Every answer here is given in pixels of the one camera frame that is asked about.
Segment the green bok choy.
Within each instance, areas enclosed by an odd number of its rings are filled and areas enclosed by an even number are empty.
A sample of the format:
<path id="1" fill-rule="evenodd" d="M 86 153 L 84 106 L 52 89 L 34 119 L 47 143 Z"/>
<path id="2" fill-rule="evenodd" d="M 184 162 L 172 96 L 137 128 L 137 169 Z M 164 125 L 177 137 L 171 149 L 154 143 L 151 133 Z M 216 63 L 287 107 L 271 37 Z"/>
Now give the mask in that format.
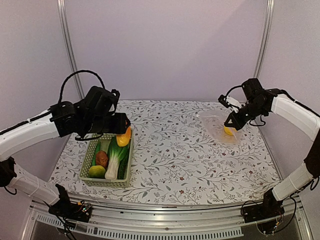
<path id="1" fill-rule="evenodd" d="M 108 166 L 104 175 L 106 180 L 117 180 L 119 164 L 122 160 L 129 161 L 130 145 L 119 147 L 116 137 L 112 137 L 108 146 Z"/>

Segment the brown potato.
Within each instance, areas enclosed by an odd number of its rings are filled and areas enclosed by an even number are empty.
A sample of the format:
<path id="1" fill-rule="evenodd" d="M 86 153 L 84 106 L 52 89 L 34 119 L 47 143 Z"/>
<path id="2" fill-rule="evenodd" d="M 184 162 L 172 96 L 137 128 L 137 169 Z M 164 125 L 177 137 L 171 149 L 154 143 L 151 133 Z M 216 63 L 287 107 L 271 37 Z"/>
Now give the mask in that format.
<path id="1" fill-rule="evenodd" d="M 108 165 L 108 161 L 109 158 L 107 153 L 103 150 L 100 150 L 96 155 L 96 165 L 106 168 Z"/>

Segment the green yellow mango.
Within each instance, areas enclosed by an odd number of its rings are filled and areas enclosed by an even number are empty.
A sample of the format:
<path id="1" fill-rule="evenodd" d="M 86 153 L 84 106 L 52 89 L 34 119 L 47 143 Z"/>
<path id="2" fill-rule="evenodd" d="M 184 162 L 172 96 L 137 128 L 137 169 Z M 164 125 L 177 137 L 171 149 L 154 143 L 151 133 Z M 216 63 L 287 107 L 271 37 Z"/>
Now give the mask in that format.
<path id="1" fill-rule="evenodd" d="M 93 179 L 105 179 L 106 169 L 101 165 L 91 166 L 88 170 L 88 177 Z"/>

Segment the clear zip top bag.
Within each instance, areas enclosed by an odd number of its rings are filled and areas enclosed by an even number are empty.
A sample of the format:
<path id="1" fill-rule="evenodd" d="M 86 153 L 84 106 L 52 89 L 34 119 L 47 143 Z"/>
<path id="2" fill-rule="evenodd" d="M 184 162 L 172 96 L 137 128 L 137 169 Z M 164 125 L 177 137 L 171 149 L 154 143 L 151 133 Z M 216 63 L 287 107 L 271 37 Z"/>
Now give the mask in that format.
<path id="1" fill-rule="evenodd" d="M 212 109 L 200 112 L 197 116 L 201 120 L 207 133 L 217 142 L 223 144 L 241 143 L 241 133 L 234 128 L 234 135 L 227 135 L 224 131 L 224 122 L 229 113 L 221 109 Z"/>

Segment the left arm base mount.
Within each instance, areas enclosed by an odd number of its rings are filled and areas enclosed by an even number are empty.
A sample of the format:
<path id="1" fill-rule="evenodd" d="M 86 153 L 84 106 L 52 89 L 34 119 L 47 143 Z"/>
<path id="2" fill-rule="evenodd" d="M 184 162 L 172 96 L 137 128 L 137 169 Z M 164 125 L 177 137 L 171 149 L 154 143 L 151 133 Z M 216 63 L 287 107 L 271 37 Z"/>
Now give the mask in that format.
<path id="1" fill-rule="evenodd" d="M 59 199 L 57 203 L 49 206 L 48 212 L 63 219 L 88 223 L 92 215 L 92 205 L 84 200 L 72 203 L 66 189 L 59 184 L 55 186 Z"/>

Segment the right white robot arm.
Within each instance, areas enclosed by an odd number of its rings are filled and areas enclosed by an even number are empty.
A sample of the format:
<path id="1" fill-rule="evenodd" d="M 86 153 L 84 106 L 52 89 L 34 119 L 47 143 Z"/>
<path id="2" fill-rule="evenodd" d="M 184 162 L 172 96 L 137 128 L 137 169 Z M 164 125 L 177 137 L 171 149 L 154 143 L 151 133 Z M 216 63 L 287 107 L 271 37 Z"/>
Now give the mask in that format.
<path id="1" fill-rule="evenodd" d="M 302 191 L 320 176 L 320 117 L 282 89 L 255 89 L 245 93 L 246 103 L 239 103 L 228 94 L 219 97 L 221 104 L 232 108 L 224 125 L 240 130 L 258 116 L 275 114 L 288 124 L 279 131 L 283 136 L 272 146 L 280 144 L 288 148 L 280 152 L 283 160 L 301 157 L 301 163 L 291 167 L 292 172 L 286 178 L 264 193 L 258 213 L 262 218 L 269 218 L 284 199 Z"/>

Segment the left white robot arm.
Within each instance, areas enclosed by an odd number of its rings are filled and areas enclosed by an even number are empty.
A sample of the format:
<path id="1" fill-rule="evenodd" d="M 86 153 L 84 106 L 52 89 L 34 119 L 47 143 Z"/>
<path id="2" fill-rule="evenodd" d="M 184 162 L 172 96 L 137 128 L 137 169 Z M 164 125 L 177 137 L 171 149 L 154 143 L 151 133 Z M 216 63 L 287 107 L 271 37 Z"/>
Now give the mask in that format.
<path id="1" fill-rule="evenodd" d="M 48 110 L 0 133 L 0 185 L 38 198 L 63 216 L 74 213 L 74 205 L 63 198 L 62 187 L 47 183 L 30 174 L 17 163 L 13 155 L 46 140 L 77 134 L 85 140 L 87 134 L 124 134 L 131 125 L 125 113 L 117 112 L 120 93 L 93 86 L 79 102 L 58 100 Z"/>

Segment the yellow lemon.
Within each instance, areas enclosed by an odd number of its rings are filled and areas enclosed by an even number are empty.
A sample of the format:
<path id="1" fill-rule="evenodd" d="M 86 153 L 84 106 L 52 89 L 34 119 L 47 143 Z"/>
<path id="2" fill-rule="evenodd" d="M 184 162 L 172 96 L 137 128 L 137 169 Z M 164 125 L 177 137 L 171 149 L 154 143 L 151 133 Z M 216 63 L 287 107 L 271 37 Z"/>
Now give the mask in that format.
<path id="1" fill-rule="evenodd" d="M 234 131 L 232 128 L 224 126 L 223 129 L 224 129 L 224 132 L 225 132 L 228 136 L 233 136 L 233 135 L 234 135 L 234 132 L 235 132 L 235 131 Z"/>

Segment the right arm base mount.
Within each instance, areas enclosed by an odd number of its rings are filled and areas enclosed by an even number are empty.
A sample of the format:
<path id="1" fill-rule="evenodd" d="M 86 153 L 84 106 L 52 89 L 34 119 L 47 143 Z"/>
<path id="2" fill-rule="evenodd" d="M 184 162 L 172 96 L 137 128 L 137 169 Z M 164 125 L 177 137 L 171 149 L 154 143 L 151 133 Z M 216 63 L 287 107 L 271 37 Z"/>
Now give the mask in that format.
<path id="1" fill-rule="evenodd" d="M 278 230 L 284 218 L 283 201 L 263 200 L 262 203 L 253 200 L 246 201 L 240 209 L 245 223 L 271 219 L 257 224 L 257 229 L 264 235 L 273 235 Z"/>

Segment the orange yellow mango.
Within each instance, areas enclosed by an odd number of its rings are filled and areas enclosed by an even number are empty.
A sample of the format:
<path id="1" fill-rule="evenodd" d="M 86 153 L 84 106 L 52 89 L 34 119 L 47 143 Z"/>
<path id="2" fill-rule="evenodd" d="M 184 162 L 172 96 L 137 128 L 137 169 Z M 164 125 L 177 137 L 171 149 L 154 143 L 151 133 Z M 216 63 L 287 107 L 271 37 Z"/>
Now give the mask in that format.
<path id="1" fill-rule="evenodd" d="M 131 127 L 129 126 L 126 129 L 126 132 L 123 134 L 117 134 L 116 137 L 116 143 L 119 147 L 125 147 L 129 144 L 131 139 Z"/>

